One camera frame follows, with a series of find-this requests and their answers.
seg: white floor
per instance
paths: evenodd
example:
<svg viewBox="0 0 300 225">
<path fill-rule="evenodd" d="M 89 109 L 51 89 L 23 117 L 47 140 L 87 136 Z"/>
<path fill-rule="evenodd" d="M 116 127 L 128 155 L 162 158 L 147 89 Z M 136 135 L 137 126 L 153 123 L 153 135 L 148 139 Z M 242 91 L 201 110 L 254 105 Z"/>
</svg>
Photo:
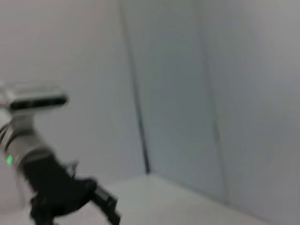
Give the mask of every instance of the white floor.
<svg viewBox="0 0 300 225">
<path fill-rule="evenodd" d="M 153 175 L 108 188 L 119 197 L 122 225 L 267 225 Z M 91 205 L 57 222 L 60 225 L 107 224 Z M 31 225 L 28 210 L 0 215 L 0 224 Z"/>
</svg>

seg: green led light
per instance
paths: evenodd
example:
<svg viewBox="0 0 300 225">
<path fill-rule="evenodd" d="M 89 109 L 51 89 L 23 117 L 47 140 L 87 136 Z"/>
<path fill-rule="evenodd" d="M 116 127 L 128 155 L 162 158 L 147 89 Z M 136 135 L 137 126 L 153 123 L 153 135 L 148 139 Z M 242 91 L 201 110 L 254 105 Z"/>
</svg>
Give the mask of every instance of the green led light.
<svg viewBox="0 0 300 225">
<path fill-rule="evenodd" d="M 12 156 L 8 156 L 8 158 L 7 158 L 7 164 L 8 165 L 12 165 L 13 163 L 14 163 L 13 157 Z"/>
</svg>

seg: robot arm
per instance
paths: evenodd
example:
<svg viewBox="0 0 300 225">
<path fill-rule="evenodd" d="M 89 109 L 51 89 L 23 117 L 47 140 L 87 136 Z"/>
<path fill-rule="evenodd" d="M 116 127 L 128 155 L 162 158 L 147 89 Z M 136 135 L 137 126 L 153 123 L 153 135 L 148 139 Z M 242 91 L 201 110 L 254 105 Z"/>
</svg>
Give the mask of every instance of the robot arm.
<svg viewBox="0 0 300 225">
<path fill-rule="evenodd" d="M 31 217 L 36 225 L 53 225 L 92 201 L 112 225 L 120 223 L 117 200 L 93 179 L 79 180 L 62 166 L 33 126 L 36 113 L 64 106 L 68 97 L 48 83 L 0 86 L 0 148 L 36 193 Z"/>
</svg>

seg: white wall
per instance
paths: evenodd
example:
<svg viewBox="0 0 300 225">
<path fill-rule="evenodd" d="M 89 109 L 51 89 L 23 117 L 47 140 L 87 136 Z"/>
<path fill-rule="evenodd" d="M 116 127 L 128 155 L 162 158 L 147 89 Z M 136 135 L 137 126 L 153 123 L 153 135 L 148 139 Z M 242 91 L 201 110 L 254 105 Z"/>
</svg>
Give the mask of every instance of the white wall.
<svg viewBox="0 0 300 225">
<path fill-rule="evenodd" d="M 199 0 L 234 205 L 300 221 L 300 2 Z"/>
<path fill-rule="evenodd" d="M 188 0 L 122 0 L 139 84 L 150 166 L 225 199 L 203 74 L 201 37 Z"/>
<path fill-rule="evenodd" d="M 107 184 L 144 173 L 130 69 L 114 0 L 0 2 L 0 78 L 56 80 L 67 108 L 37 127 L 63 160 Z M 0 208 L 16 200 L 1 165 Z"/>
</svg>

